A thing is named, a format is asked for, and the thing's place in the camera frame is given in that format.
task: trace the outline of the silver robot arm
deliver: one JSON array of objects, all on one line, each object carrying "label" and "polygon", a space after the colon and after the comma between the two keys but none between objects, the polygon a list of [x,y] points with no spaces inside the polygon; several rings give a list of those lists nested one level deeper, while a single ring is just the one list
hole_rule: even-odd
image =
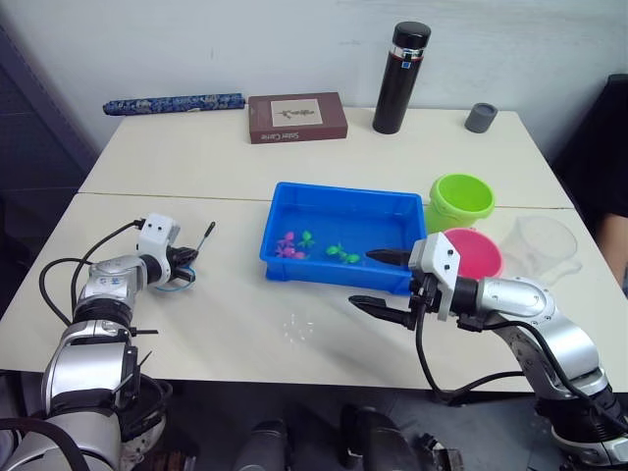
[{"label": "silver robot arm", "polygon": [[[418,240],[411,252],[380,249],[367,255],[410,268],[411,310],[390,309],[382,299],[370,296],[352,296],[354,305],[411,330],[417,320],[422,328],[426,312],[435,312],[442,321],[457,317],[460,329],[495,331],[517,359],[537,397],[537,411],[551,421],[561,449],[588,466],[628,463],[628,423],[598,350],[560,313],[547,289],[520,278],[476,282],[458,277],[460,256],[443,234]],[[417,350],[428,381],[441,392],[427,367],[419,329]]]},{"label": "silver robot arm", "polygon": [[[122,442],[130,438],[123,433],[121,411],[133,407],[139,395],[137,348],[131,344],[141,333],[131,327],[136,295],[173,278],[193,281],[181,267],[198,252],[172,247],[179,229],[174,220],[151,214],[141,228],[135,255],[90,266],[73,322],[46,368],[46,422],[70,435],[92,471],[117,471]],[[26,434],[3,468],[66,469],[68,461],[57,444],[36,433]]]}]

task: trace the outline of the book cover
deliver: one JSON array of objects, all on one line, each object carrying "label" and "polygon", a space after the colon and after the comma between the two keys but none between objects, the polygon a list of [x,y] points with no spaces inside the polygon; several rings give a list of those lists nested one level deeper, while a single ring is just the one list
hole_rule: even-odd
[{"label": "book cover", "polygon": [[252,144],[343,139],[347,130],[336,92],[251,96],[248,125]]}]

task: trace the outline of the clear plastic cup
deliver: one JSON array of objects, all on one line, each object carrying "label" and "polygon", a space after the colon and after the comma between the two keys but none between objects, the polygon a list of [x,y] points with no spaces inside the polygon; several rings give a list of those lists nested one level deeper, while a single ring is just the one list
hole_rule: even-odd
[{"label": "clear plastic cup", "polygon": [[525,277],[551,286],[565,275],[578,273],[576,237],[556,219],[517,218],[514,228],[499,245],[507,278]]}]

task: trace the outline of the black thermos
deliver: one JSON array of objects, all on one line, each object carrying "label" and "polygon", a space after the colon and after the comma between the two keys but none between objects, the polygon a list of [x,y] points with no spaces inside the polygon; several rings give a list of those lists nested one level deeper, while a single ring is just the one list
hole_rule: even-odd
[{"label": "black thermos", "polygon": [[403,22],[394,27],[391,52],[373,120],[375,131],[394,134],[401,128],[430,33],[430,28],[422,23]]}]

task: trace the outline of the green plastic cup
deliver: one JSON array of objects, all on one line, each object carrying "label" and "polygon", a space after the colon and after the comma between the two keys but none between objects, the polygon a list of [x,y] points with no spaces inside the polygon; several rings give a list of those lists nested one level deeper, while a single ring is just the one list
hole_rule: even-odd
[{"label": "green plastic cup", "polygon": [[488,218],[495,208],[491,187],[466,174],[443,175],[432,185],[430,205],[425,211],[428,233],[451,228],[468,228]]}]

